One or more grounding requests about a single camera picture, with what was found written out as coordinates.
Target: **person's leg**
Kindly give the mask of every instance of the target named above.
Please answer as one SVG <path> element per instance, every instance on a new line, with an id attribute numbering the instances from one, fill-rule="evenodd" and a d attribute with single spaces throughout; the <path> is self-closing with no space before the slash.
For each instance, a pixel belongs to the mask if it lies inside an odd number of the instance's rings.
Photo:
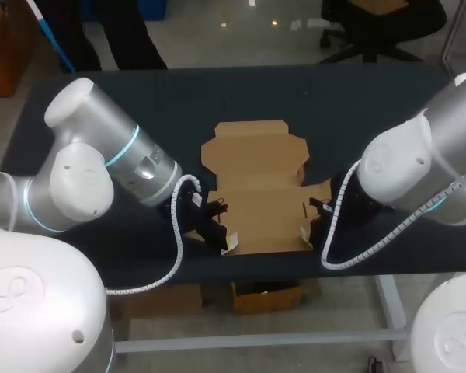
<path id="1" fill-rule="evenodd" d="M 99 71 L 99 58 L 83 32 L 80 1 L 35 0 L 35 3 L 75 70 Z"/>
<path id="2" fill-rule="evenodd" d="M 138 13 L 137 0 L 95 0 L 95 3 L 120 70 L 167 69 Z"/>

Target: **metal pole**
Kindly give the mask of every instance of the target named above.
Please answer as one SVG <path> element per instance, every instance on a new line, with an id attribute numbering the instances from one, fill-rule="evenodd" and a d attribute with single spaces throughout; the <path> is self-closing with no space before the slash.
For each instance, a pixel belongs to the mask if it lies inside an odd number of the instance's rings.
<path id="1" fill-rule="evenodd" d="M 201 350 L 226 347 L 374 342 L 382 340 L 406 340 L 407 338 L 409 338 L 409 335 L 404 329 L 383 329 L 363 332 L 258 334 L 251 336 L 205 336 L 171 340 L 131 340 L 117 342 L 116 352 L 118 354 L 128 354 L 135 352 Z"/>
<path id="2" fill-rule="evenodd" d="M 450 24 L 449 33 L 447 34 L 447 38 L 443 43 L 442 52 L 440 55 L 441 63 L 443 68 L 447 71 L 452 78 L 454 77 L 454 70 L 449 65 L 449 57 L 450 52 L 452 50 L 452 44 L 454 44 L 454 39 L 457 36 L 457 32 L 459 30 L 459 26 L 464 21 L 464 17 L 466 16 L 466 0 L 459 0 L 459 5 L 457 6 L 456 13 L 454 18 L 452 19 L 452 23 Z"/>

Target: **cable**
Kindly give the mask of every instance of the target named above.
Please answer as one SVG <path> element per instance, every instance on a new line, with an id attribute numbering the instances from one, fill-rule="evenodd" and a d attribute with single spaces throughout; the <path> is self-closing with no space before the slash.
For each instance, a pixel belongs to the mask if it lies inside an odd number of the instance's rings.
<path id="1" fill-rule="evenodd" d="M 163 278 L 160 280 L 149 284 L 145 285 L 139 288 L 131 288 L 131 289 L 106 289 L 106 294 L 107 295 L 129 295 L 129 294 L 137 294 L 137 293 L 142 293 L 144 291 L 156 288 L 157 286 L 161 286 L 164 284 L 167 280 L 169 280 L 172 276 L 175 275 L 175 273 L 178 271 L 179 266 L 181 265 L 181 261 L 183 259 L 183 241 L 181 238 L 181 233 L 179 231 L 179 225 L 178 225 L 178 214 L 177 214 L 177 204 L 178 204 L 178 197 L 179 197 L 179 192 L 181 190 L 182 185 L 185 183 L 185 181 L 191 181 L 193 185 L 195 186 L 195 189 L 197 192 L 201 192 L 202 188 L 200 186 L 200 181 L 192 175 L 185 175 L 181 176 L 176 183 L 174 190 L 172 192 L 171 196 L 171 223 L 172 223 L 172 230 L 174 231 L 174 236 L 176 238 L 176 261 L 174 262 L 174 265 L 172 266 L 171 270 L 166 274 Z"/>
<path id="2" fill-rule="evenodd" d="M 12 210 L 10 211 L 9 232 L 14 232 L 17 222 L 17 214 L 19 212 L 19 194 L 17 193 L 17 184 L 14 178 L 8 173 L 0 171 L 0 174 L 5 176 L 12 188 Z"/>
<path id="3" fill-rule="evenodd" d="M 398 235 L 400 235 L 403 231 L 405 231 L 421 215 L 434 210 L 436 207 L 440 205 L 441 202 L 443 202 L 443 200 L 445 200 L 445 198 L 449 194 L 453 193 L 455 190 L 461 187 L 466 186 L 466 175 L 464 175 L 462 176 L 461 181 L 456 181 L 452 183 L 446 189 L 438 193 L 435 197 L 428 200 L 425 204 L 423 204 L 416 211 L 414 211 L 411 215 L 409 215 L 401 224 L 399 224 L 397 228 L 395 228 L 393 231 L 388 233 L 383 239 L 378 241 L 376 244 L 372 245 L 368 250 L 363 251 L 358 256 L 355 256 L 354 258 L 352 258 L 351 260 L 347 260 L 346 262 L 328 263 L 329 248 L 332 244 L 333 236 L 335 235 L 336 223 L 339 219 L 339 213 L 340 213 L 340 208 L 342 207 L 343 195 L 346 191 L 347 185 L 349 184 L 350 177 L 356 171 L 359 163 L 360 163 L 360 160 L 355 162 L 352 165 L 352 167 L 350 167 L 349 171 L 347 172 L 347 174 L 345 175 L 345 178 L 342 181 L 342 186 L 340 187 L 338 196 L 336 198 L 332 221 L 330 224 L 328 235 L 326 236 L 325 246 L 323 248 L 323 254 L 321 255 L 321 263 L 323 267 L 328 270 L 345 270 L 346 268 L 355 266 L 356 264 L 376 254 L 378 251 L 380 251 L 386 245 L 388 245 L 388 243 L 396 239 Z"/>

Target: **chair wheel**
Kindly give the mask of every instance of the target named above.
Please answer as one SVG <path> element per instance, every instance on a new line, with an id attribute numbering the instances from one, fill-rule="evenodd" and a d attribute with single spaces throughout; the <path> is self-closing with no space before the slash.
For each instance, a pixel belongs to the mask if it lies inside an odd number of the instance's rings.
<path id="1" fill-rule="evenodd" d="M 384 373 L 383 363 L 375 357 L 370 357 L 367 362 L 367 373 Z"/>
<path id="2" fill-rule="evenodd" d="M 329 36 L 323 35 L 321 39 L 319 39 L 319 47 L 321 49 L 328 49 L 332 46 L 332 41 L 330 40 Z"/>

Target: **chair base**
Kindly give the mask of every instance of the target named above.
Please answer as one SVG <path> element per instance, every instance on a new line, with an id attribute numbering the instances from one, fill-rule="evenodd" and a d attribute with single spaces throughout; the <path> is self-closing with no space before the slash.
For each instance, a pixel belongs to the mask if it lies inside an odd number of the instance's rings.
<path id="1" fill-rule="evenodd" d="M 347 41 L 346 34 L 340 30 L 324 29 L 320 39 L 320 47 L 327 48 L 331 45 L 329 37 L 335 37 L 340 40 Z M 350 45 L 342 51 L 325 58 L 320 61 L 320 64 L 335 64 L 345 61 L 356 56 L 363 56 L 363 62 L 376 63 L 378 55 L 394 58 L 395 60 L 405 62 L 424 62 L 422 58 L 410 54 L 409 52 L 398 49 L 395 44 L 384 45 L 381 47 L 369 47 L 360 45 Z"/>

